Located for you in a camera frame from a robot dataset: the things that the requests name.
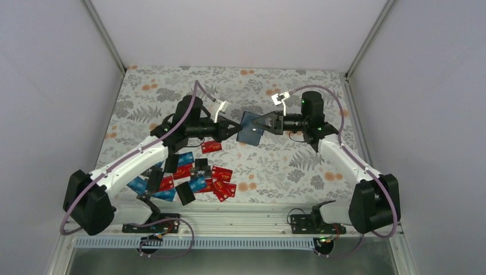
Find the blue leather card holder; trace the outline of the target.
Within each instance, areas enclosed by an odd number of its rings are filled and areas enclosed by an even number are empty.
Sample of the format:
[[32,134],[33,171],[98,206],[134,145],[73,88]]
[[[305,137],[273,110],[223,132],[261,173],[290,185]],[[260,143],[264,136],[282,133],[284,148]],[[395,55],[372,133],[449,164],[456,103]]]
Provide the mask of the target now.
[[252,124],[254,119],[259,118],[261,115],[244,111],[240,125],[242,130],[237,134],[236,140],[240,143],[244,143],[250,146],[257,147],[260,144],[261,137],[264,131]]

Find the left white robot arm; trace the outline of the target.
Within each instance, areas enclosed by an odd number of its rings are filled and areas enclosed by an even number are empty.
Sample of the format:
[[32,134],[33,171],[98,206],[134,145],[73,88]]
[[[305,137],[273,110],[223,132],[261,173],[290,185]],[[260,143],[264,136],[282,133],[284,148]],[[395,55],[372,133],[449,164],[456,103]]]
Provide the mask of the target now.
[[136,176],[175,155],[190,138],[227,140],[242,126],[223,116],[212,119],[197,96],[185,96],[174,113],[168,115],[135,148],[113,162],[91,172],[75,171],[69,178],[60,226],[63,235],[104,231],[116,213],[114,196]]

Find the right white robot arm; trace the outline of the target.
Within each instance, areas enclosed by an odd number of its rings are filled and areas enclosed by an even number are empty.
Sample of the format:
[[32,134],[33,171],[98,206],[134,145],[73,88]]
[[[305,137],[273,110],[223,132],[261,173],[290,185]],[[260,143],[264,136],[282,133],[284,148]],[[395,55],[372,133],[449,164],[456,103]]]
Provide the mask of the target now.
[[390,238],[401,218],[398,180],[374,169],[349,148],[343,139],[344,122],[336,128],[325,120],[324,101],[316,87],[305,87],[300,113],[273,111],[253,119],[252,124],[275,135],[301,132],[305,143],[329,160],[347,183],[354,184],[347,205],[325,202],[313,208],[310,224],[315,232],[325,233],[332,224],[341,224],[361,234]]

